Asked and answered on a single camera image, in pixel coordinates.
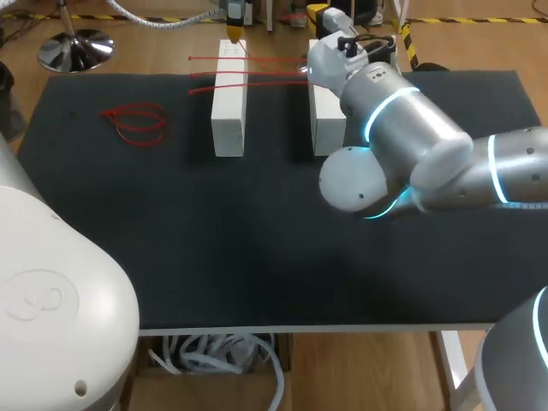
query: metal base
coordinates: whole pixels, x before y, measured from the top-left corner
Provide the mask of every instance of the metal base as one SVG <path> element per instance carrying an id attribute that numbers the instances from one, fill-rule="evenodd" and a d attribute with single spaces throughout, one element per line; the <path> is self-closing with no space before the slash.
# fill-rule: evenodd
<path id="1" fill-rule="evenodd" d="M 47 40 L 38 54 L 40 64 L 58 73 L 79 73 L 106 62 L 114 54 L 114 40 L 98 30 L 60 33 Z"/>

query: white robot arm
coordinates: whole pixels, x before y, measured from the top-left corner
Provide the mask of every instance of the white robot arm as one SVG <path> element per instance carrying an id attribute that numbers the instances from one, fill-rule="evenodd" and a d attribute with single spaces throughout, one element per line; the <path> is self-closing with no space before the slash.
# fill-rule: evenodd
<path id="1" fill-rule="evenodd" d="M 0 136 L 0 409 L 111 411 L 139 334 L 123 269 L 67 225 Z"/>

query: logo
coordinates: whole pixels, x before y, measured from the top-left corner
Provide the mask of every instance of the logo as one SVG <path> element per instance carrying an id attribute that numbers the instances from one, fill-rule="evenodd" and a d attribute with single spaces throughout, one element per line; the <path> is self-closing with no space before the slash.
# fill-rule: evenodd
<path id="1" fill-rule="evenodd" d="M 56 337 L 75 319 L 78 292 L 63 274 L 23 271 L 0 285 L 0 333 L 24 340 Z"/>

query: white cable bundle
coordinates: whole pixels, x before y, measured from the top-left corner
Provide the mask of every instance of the white cable bundle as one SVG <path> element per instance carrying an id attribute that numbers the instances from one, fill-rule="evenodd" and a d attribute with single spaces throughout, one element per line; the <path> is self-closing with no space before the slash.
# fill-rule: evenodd
<path id="1" fill-rule="evenodd" d="M 3 2 L 13 2 L 15 0 L 1 0 Z M 106 0 L 106 2 L 118 13 L 121 15 L 129 18 L 131 21 L 134 21 L 137 24 L 141 24 L 142 26 L 150 27 L 150 28 L 162 28 L 164 30 L 170 30 L 174 28 L 179 27 L 185 27 L 189 26 L 191 24 L 197 23 L 199 21 L 202 21 L 204 19 L 210 19 L 212 17 L 215 17 L 217 15 L 221 15 L 223 11 L 221 9 L 215 9 L 206 11 L 205 13 L 202 13 L 201 15 L 196 15 L 195 17 L 192 17 L 190 19 L 187 19 L 185 21 L 178 21 L 176 23 L 154 23 L 152 21 L 147 21 L 145 19 L 140 18 L 138 15 L 134 15 L 130 12 L 128 12 L 124 7 L 122 7 L 120 4 L 118 4 L 115 0 Z"/>
<path id="2" fill-rule="evenodd" d="M 179 348 L 179 361 L 184 366 L 184 370 L 180 370 L 173 364 L 173 357 L 176 355 L 176 348 L 179 342 L 179 337 L 170 338 L 165 336 L 162 340 L 162 356 L 160 358 L 151 349 L 148 354 L 166 371 L 173 375 L 181 375 L 183 373 L 234 373 L 242 374 L 251 364 L 259 353 L 259 348 L 266 351 L 267 356 L 264 361 L 272 359 L 274 371 L 276 373 L 277 388 L 276 394 L 272 399 L 268 411 L 276 411 L 282 401 L 284 380 L 283 371 L 280 360 L 277 358 L 274 350 L 274 336 L 271 334 L 271 343 L 258 338 L 253 334 L 234 334 L 227 336 L 226 334 L 219 335 L 194 335 L 188 337 Z M 227 361 L 227 354 L 234 353 L 235 347 L 245 347 L 246 353 L 239 355 L 240 358 L 235 358 L 234 363 Z"/>

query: black mat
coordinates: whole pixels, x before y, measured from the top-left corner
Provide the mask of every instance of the black mat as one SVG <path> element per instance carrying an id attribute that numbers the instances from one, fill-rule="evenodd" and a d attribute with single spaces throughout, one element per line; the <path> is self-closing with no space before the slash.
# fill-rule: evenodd
<path id="1" fill-rule="evenodd" d="M 539 125 L 513 73 L 408 78 L 473 137 Z M 320 198 L 305 86 L 251 88 L 246 155 L 232 159 L 214 157 L 212 94 L 192 86 L 50 78 L 20 151 L 52 208 L 126 270 L 142 329 L 485 323 L 547 283 L 548 212 L 350 217 Z M 169 112 L 157 147 L 123 143 L 99 116 L 137 101 Z"/>

